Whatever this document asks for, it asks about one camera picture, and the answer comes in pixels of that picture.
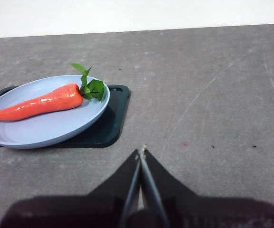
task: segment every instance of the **carrot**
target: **carrot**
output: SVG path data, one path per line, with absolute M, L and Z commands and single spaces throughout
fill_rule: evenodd
M 76 108 L 82 102 L 83 97 L 79 93 L 78 85 L 72 83 L 0 110 L 0 121 L 22 120 L 38 114 Z
M 32 98 L 0 110 L 0 121 L 17 121 L 43 113 L 72 109 L 80 106 L 83 98 L 97 98 L 101 101 L 103 96 L 103 82 L 92 80 L 87 84 L 86 78 L 90 69 L 85 70 L 80 64 L 72 64 L 74 68 L 83 69 L 82 86 L 75 83 L 63 85 L 50 93 Z

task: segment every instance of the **gray tabletop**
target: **gray tabletop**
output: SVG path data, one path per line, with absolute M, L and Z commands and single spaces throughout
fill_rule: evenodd
M 89 193 L 143 144 L 197 194 L 274 204 L 274 25 L 0 38 L 0 90 L 77 74 L 71 62 L 130 88 L 122 134 L 102 149 L 0 147 L 0 219 L 20 199 Z

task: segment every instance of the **light blue plate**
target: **light blue plate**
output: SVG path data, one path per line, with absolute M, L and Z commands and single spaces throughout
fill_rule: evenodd
M 81 86 L 80 75 L 48 77 L 21 85 L 0 97 L 0 110 L 19 102 L 44 95 L 69 83 Z M 90 127 L 104 112 L 109 101 L 104 84 L 102 101 L 84 99 L 81 106 L 70 110 L 40 114 L 20 121 L 0 122 L 0 145 L 31 149 L 67 140 Z

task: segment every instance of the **stain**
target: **stain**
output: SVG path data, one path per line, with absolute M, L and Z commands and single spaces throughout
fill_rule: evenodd
M 182 141 L 180 145 L 183 147 L 188 147 L 189 143 L 187 143 L 186 141 Z

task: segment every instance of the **green leaf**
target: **green leaf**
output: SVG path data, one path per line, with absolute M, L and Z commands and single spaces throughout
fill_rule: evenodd
M 71 65 L 78 71 L 82 73 L 81 76 L 81 88 L 79 89 L 80 94 L 85 99 L 91 99 L 91 98 L 97 98 L 99 101 L 102 100 L 103 93 L 104 93 L 104 84 L 100 80 L 93 79 L 90 81 L 90 83 L 87 83 L 87 76 L 91 70 L 91 67 L 89 69 L 85 69 L 82 65 L 79 63 L 71 63 Z
M 87 70 L 79 63 L 71 63 L 71 65 L 78 71 L 80 71 L 82 73 L 82 75 L 87 76 L 88 72 Z
M 88 86 L 87 78 L 88 78 L 88 77 L 87 77 L 86 75 L 82 75 L 82 76 L 81 76 L 81 82 L 82 82 L 81 87 L 83 87 L 83 86 L 87 87 L 87 86 Z
M 88 84 L 88 88 L 93 98 L 97 98 L 99 101 L 102 100 L 104 93 L 104 84 L 102 81 L 93 79 Z

